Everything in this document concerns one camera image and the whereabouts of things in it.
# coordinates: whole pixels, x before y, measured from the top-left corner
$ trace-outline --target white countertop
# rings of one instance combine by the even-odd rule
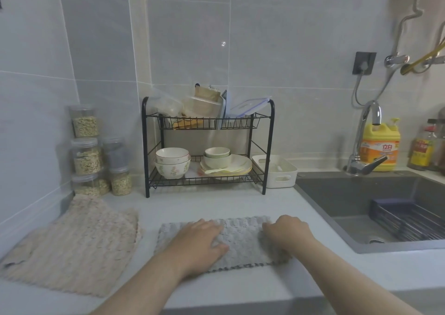
[[[436,174],[428,177],[438,179]],[[152,256],[160,225],[195,221],[282,214],[309,223],[315,237],[384,288],[393,292],[429,289],[444,295],[445,250],[378,254],[355,253],[294,188],[268,189],[263,196],[250,183],[151,190],[124,197],[111,194],[105,200],[114,208],[136,208],[146,233],[116,290]],[[283,301],[322,296],[309,273],[295,259],[279,267],[256,267],[204,274],[179,286],[166,308],[201,307],[251,302]],[[0,280],[0,313],[85,314],[104,299],[51,291]]]

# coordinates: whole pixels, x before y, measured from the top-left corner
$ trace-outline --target wall socket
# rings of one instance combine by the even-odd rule
[[[376,52],[356,52],[356,59],[354,61],[353,74],[360,74],[362,70],[360,69],[360,65],[363,62],[367,62],[368,68],[363,73],[364,75],[370,75],[372,73],[372,69],[374,67]]]

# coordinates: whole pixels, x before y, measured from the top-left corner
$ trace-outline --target dish rack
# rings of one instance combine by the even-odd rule
[[[400,241],[445,239],[445,220],[412,200],[373,200],[369,216]]]
[[[145,195],[150,197],[150,188],[158,188],[165,186],[191,186],[191,185],[203,185],[203,184],[224,184],[224,183],[261,183],[262,194],[266,194],[267,174],[269,172],[270,161],[270,149],[272,147],[272,135],[274,130],[275,121],[275,104],[272,99],[270,103],[270,115],[263,115],[255,112],[251,115],[241,118],[204,118],[204,117],[168,117],[160,113],[147,114],[147,101],[148,97],[142,100],[142,140],[143,140],[143,152],[144,152],[144,175],[145,175]],[[149,151],[148,150],[148,135],[147,135],[147,120],[155,119],[158,122],[158,128],[160,130],[161,140]],[[259,122],[262,120],[269,120],[269,136],[267,140],[267,150],[262,149],[256,142],[252,140],[252,132],[257,129]],[[198,122],[198,124],[191,125],[190,122]],[[230,180],[227,177],[193,177],[193,178],[181,178],[181,179],[166,179],[158,172],[156,168],[153,172],[149,171],[149,155],[152,152],[156,152],[158,146],[165,148],[165,136],[166,130],[249,130],[249,138],[247,145],[246,157],[250,158],[252,144],[257,146],[262,152],[266,154],[266,164],[264,171],[258,167],[253,166],[252,170],[241,176],[236,176]],[[191,160],[200,162],[203,155],[192,155]]]

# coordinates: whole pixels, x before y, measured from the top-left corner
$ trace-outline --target bottle label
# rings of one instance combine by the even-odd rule
[[[411,164],[417,166],[428,166],[433,152],[432,140],[416,139],[411,155]]]
[[[399,141],[394,140],[363,140],[360,147],[360,160],[372,163],[383,155],[388,157],[383,164],[395,164],[399,153]]]

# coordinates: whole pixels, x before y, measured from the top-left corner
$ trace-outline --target sink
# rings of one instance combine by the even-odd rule
[[[445,220],[445,185],[416,173],[373,172],[351,177],[344,172],[304,172],[299,173],[294,188],[357,253],[445,248],[445,236],[401,241],[368,216],[372,199],[402,198],[414,199]]]

